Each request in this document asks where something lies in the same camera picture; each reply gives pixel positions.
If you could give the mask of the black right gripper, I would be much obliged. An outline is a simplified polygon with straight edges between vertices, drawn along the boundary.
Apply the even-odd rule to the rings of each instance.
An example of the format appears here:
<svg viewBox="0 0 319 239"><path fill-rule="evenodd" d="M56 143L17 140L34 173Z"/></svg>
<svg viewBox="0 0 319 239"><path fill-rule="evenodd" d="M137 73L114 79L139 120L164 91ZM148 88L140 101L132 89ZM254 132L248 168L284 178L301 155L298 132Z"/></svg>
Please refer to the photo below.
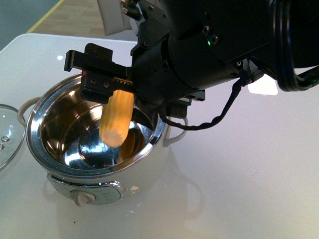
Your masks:
<svg viewBox="0 0 319 239"><path fill-rule="evenodd" d="M138 26L138 43L131 51L134 88L143 108L161 117L183 119L191 99L204 101L205 91L192 89L175 72L168 48L172 33L163 10L146 0L137 6L143 20ZM83 99L107 104L116 90L132 92L131 68L114 63L112 56L111 49L94 43L88 43L83 53L66 53L64 70L82 71Z"/></svg>

